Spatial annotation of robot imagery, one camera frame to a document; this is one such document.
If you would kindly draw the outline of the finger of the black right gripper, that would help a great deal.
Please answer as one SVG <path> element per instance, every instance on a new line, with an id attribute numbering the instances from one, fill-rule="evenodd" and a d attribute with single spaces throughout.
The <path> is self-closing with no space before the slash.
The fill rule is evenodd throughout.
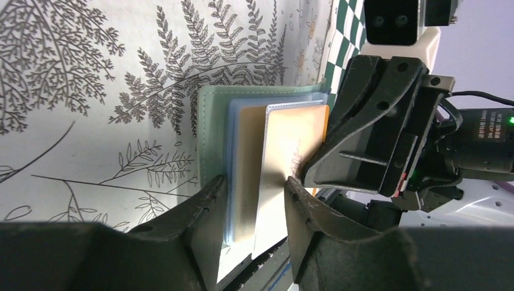
<path id="1" fill-rule="evenodd" d="M 353 57 L 326 139 L 302 168 L 303 186 L 397 194 L 418 141 L 406 125 L 427 72 L 418 58 Z"/>

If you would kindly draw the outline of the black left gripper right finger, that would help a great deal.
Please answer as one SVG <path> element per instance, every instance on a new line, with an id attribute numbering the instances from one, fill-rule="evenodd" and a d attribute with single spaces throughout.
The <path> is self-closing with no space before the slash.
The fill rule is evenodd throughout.
<path id="1" fill-rule="evenodd" d="M 365 227 L 284 184 L 293 281 L 301 290 L 512 290 L 511 227 Z"/>

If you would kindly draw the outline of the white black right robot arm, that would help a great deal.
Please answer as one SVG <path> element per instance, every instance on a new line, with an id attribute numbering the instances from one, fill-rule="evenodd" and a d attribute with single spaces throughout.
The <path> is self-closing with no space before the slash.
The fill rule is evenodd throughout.
<path id="1" fill-rule="evenodd" d="M 471 90 L 499 107 L 457 109 L 454 84 L 418 58 L 351 58 L 301 184 L 383 196 L 350 203 L 366 224 L 512 226 L 513 101 Z"/>

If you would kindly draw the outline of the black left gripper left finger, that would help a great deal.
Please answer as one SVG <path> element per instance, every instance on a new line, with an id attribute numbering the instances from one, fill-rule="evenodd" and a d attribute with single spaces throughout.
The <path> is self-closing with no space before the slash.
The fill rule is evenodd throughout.
<path id="1" fill-rule="evenodd" d="M 2 290 L 215 290 L 228 180 L 122 233 L 99 223 L 1 224 Z"/>

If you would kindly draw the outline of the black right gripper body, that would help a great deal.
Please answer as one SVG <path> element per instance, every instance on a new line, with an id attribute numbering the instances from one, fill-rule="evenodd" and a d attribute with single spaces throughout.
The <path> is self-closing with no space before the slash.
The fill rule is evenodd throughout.
<path id="1" fill-rule="evenodd" d="M 502 104 L 495 109 L 457 109 L 449 98 L 475 96 Z M 513 181 L 513 101 L 467 90 L 443 92 L 435 108 L 447 119 L 433 117 L 430 131 L 412 174 L 404 178 L 392 203 L 404 211 L 431 212 L 460 200 L 464 179 Z"/>

